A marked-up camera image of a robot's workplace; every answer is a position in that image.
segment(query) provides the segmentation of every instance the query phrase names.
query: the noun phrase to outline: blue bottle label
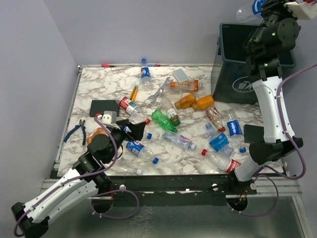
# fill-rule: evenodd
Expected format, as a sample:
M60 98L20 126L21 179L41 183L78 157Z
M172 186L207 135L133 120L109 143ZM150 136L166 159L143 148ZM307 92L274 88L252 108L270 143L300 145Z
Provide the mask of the blue bottle label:
M239 122L237 120L232 120L232 121L228 122L227 126L228 126L229 131L230 131L230 136L242 135L242 130L241 130L241 127L240 127Z
M136 156L139 155L140 151L143 149L144 145L142 145L138 141L129 141L125 148L127 148L129 151L131 151Z
M229 144L228 138L225 134L221 133L219 136L217 136L215 139L213 139L209 144L212 146L212 148L218 152L221 150L225 145Z
M257 15L261 12L262 4L265 3L266 0L255 0L252 4L252 12L254 15Z
M148 67L141 68L141 78L150 77L150 71Z

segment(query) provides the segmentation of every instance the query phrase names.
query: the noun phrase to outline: gray trash bin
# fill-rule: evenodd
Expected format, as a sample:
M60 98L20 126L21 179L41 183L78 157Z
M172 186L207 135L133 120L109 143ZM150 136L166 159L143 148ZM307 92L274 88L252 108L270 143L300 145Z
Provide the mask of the gray trash bin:
M243 43L257 27L251 24L220 24L218 49L211 72L211 94L215 101L240 104L258 101L245 74L246 54L243 49ZM280 54L279 60L283 73L296 65L291 51Z

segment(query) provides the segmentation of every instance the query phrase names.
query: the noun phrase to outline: green plastic bottle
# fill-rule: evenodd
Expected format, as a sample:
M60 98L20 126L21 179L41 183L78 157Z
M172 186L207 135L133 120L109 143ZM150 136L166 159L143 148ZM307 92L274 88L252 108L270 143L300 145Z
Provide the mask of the green plastic bottle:
M152 113L151 118L163 127L164 130L170 130L175 133L177 132L173 123L159 109L156 109L155 112Z

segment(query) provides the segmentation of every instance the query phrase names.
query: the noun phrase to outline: plastic bottle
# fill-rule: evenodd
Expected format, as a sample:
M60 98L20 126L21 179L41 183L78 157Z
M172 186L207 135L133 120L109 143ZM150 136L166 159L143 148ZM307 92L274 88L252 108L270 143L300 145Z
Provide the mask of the plastic bottle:
M222 116L218 112L217 108L212 106L206 110L206 114L212 124L217 128L218 131L224 132L226 128L222 124Z
M171 82L170 87L181 88L187 91L197 92L201 88L201 83L198 80L190 80L185 82Z
M154 157L152 150L149 147L142 145L139 141L129 141L125 148L141 159L152 161L153 164L157 164L159 161L157 157Z
M207 150L203 150L202 155L206 156L208 159L210 159L211 163L215 164L218 168L220 168L223 171L226 171L227 173L230 173L235 168L241 165L241 163L232 160L229 157L219 156L212 152L207 153Z
M191 105L193 105L196 102L196 97L194 94L190 93L186 95L185 97L181 98L178 102L174 103L175 107L177 109L180 108L189 108Z
M148 116L144 113L144 111L128 97L118 96L116 98L116 102L120 105L120 107L125 109L129 115L131 115L130 119L134 120L135 122L146 121L147 124L150 123L150 120L147 120Z
M261 18L262 4L266 0L251 0L237 10L237 20L248 23Z
M117 160L113 167L110 168L110 171L116 172L115 174L118 175L142 175L143 171L140 168L136 168L134 165L122 161L122 160Z
M212 127L210 123L207 123L205 125L207 134L208 134L208 140L209 145L216 151L221 154L224 154L228 157L231 156L233 152L233 148L231 148L228 144L228 138L225 134L220 133L215 128Z
M235 114L234 110L231 109L228 111L227 116L229 118L227 126L230 131L230 137L232 138L231 143L234 147L239 149L240 153L244 153L247 151L247 149L244 144L244 137L238 122L237 115Z
M180 125L178 114L176 113L169 98L166 96L163 96L162 99L160 100L160 103L162 104L163 108L166 110L166 115L170 119L170 121L173 123L173 125L174 126Z
M127 132L132 132L128 126L126 126L123 130ZM158 137L159 136L156 133L149 133L147 130L144 129L142 140L144 139L154 140L154 139L157 139Z
M163 127L164 130L177 132L177 129L175 128L173 123L159 109L156 109L152 113L151 118L155 120L161 127Z
M204 110L208 107L211 107L214 104L214 99L212 95L204 96L201 99L198 99L193 105L194 111L197 111L198 109Z
M162 138L169 141L173 145L187 150L194 150L196 148L196 145L192 142L192 140L186 138L183 135L176 134L172 131L165 131L162 135Z
M141 84L149 89L153 89L153 83L146 59L141 60Z

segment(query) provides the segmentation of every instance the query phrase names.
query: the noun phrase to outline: wrench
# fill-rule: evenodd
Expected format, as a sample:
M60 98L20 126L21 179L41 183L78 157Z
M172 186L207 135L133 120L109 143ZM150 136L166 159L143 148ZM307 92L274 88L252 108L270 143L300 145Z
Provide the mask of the wrench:
M151 95L148 97L148 100L151 100L150 103L155 103L157 101L157 97L159 94L161 94L164 91L164 88L170 83L173 82L173 79L170 79L170 77L167 77L165 80L165 83L157 90L154 95Z

